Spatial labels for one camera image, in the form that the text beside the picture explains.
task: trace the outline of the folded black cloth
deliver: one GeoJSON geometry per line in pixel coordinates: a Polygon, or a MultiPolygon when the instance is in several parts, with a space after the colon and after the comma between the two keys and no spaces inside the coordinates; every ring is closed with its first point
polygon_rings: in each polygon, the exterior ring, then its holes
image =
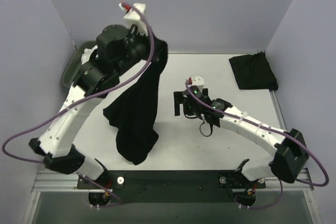
{"type": "Polygon", "coordinates": [[[240,89],[277,90],[278,83],[264,52],[229,59],[240,89]]]}
{"type": "Polygon", "coordinates": [[[157,56],[159,60],[152,62],[134,85],[103,110],[110,125],[119,129],[116,138],[118,152],[134,165],[145,161],[159,138],[153,125],[158,107],[160,74],[168,59],[167,44],[163,44],[157,56]]]}

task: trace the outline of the metal frame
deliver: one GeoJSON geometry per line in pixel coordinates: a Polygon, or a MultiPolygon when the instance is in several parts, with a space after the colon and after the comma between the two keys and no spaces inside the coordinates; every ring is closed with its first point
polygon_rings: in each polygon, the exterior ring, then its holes
{"type": "MultiPolygon", "coordinates": [[[[270,90],[270,95],[271,95],[271,98],[272,98],[272,102],[273,102],[275,111],[277,113],[277,117],[278,117],[280,127],[283,128],[284,130],[286,130],[287,128],[286,128],[286,125],[285,125],[284,117],[282,116],[282,112],[281,112],[280,105],[279,105],[279,102],[278,102],[278,98],[275,94],[275,91],[270,90]]],[[[305,170],[307,171],[308,181],[311,181],[308,169],[305,169],[305,170]]],[[[316,203],[316,200],[315,200],[315,197],[314,197],[314,194],[313,194],[313,190],[314,190],[314,188],[312,186],[309,186],[309,190],[304,190],[303,195],[304,195],[304,198],[306,200],[306,204],[307,204],[307,207],[308,207],[310,217],[311,217],[311,220],[312,220],[313,224],[321,224],[322,222],[321,222],[321,219],[320,219],[320,214],[319,214],[317,203],[316,203]]]]}
{"type": "MultiPolygon", "coordinates": [[[[298,176],[300,179],[309,180],[307,170],[303,170],[298,176]]],[[[45,192],[45,191],[62,191],[62,192],[83,192],[83,191],[102,191],[100,189],[77,189],[78,175],[77,174],[60,174],[51,170],[39,170],[32,188],[32,192],[45,192]]],[[[266,188],[263,191],[279,191],[279,180],[275,177],[265,179],[266,188]]],[[[285,191],[311,191],[309,185],[295,182],[293,184],[283,183],[285,191]]]]}
{"type": "Polygon", "coordinates": [[[31,192],[29,197],[28,206],[22,219],[22,224],[31,224],[35,216],[38,200],[40,199],[41,192],[31,192]]]}
{"type": "MultiPolygon", "coordinates": [[[[284,119],[282,117],[281,109],[276,97],[276,94],[274,91],[270,91],[270,96],[276,111],[276,115],[279,121],[279,125],[281,128],[286,129],[286,125],[284,122],[284,119]]],[[[309,172],[307,169],[303,170],[299,178],[305,179],[310,181],[309,172]]],[[[78,176],[77,174],[70,174],[70,175],[63,175],[59,173],[52,172],[50,170],[39,170],[36,174],[36,179],[34,181],[34,185],[31,191],[29,204],[27,206],[26,212],[24,214],[23,222],[26,223],[32,223],[35,211],[37,208],[39,196],[41,192],[83,192],[83,191],[101,191],[98,189],[95,190],[78,190],[77,189],[77,182],[78,182],[78,176]]],[[[280,185],[277,178],[266,178],[266,188],[263,189],[263,191],[279,191],[280,185]]],[[[283,185],[285,191],[302,191],[304,194],[304,197],[306,199],[306,204],[308,207],[308,210],[310,212],[310,216],[312,219],[312,223],[314,224],[321,224],[317,204],[313,195],[313,188],[309,185],[305,185],[302,183],[293,183],[293,184],[287,184],[284,183],[283,185]]]]}

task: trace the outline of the white table surface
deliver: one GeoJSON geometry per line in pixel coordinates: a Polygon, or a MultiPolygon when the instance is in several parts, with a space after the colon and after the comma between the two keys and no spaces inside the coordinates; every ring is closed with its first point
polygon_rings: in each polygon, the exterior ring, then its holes
{"type": "MultiPolygon", "coordinates": [[[[117,151],[117,129],[102,115],[102,109],[113,102],[127,85],[110,93],[87,118],[74,144],[84,154],[97,158],[107,169],[114,170],[211,170],[235,169],[242,160],[270,158],[269,154],[249,140],[214,127],[211,137],[203,137],[200,120],[174,116],[173,92],[185,90],[190,75],[201,74],[211,99],[222,98],[262,122],[279,127],[268,90],[239,90],[228,59],[235,55],[169,55],[160,78],[159,107],[154,130],[159,139],[147,159],[133,165],[117,151]]],[[[143,66],[134,66],[121,81],[133,76],[143,66]]]]}

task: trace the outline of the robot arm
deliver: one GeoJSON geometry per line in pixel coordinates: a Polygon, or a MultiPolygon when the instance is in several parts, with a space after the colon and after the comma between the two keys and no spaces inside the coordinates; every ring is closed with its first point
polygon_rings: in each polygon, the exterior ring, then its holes
{"type": "MultiPolygon", "coordinates": [[[[257,164],[243,162],[244,166],[240,167],[241,173],[249,181],[273,176],[288,183],[295,181],[309,155],[285,136],[261,129],[260,126],[282,133],[285,132],[284,130],[261,123],[227,101],[222,99],[211,100],[208,96],[208,90],[203,89],[204,80],[201,76],[191,76],[188,85],[191,92],[199,100],[217,110],[234,115],[235,118],[206,108],[196,101],[187,90],[174,92],[175,116],[180,115],[180,104],[182,104],[183,113],[187,118],[190,116],[197,117],[204,123],[208,123],[211,129],[216,126],[236,132],[268,152],[273,160],[260,160],[257,164]]],[[[299,131],[292,129],[288,134],[305,145],[303,136],[299,131]]]]}
{"type": "MultiPolygon", "coordinates": [[[[145,14],[145,5],[135,4],[138,11],[145,14]]],[[[96,39],[96,46],[80,52],[80,65],[67,68],[74,76],[68,96],[61,111],[87,96],[110,89],[119,84],[119,77],[137,64],[147,60],[150,52],[148,31],[140,16],[130,7],[126,8],[124,19],[128,28],[121,25],[106,27],[96,39]]],[[[158,60],[166,43],[154,37],[154,57],[158,60]]],[[[29,146],[35,153],[44,156],[46,168],[70,174],[85,175],[102,186],[110,183],[106,168],[96,159],[78,152],[72,144],[87,117],[106,95],[87,100],[69,109],[56,118],[48,130],[39,138],[33,138],[29,146]]]]}

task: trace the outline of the black bracket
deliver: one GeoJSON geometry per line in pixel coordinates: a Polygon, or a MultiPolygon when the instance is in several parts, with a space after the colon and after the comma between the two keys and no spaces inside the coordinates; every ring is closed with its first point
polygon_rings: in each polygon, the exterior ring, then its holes
{"type": "MultiPolygon", "coordinates": [[[[306,146],[303,135],[298,130],[292,129],[289,135],[306,146]]],[[[281,144],[276,144],[275,147],[278,150],[269,164],[271,171],[280,180],[294,183],[309,158],[308,153],[288,138],[285,138],[281,144]]]]}

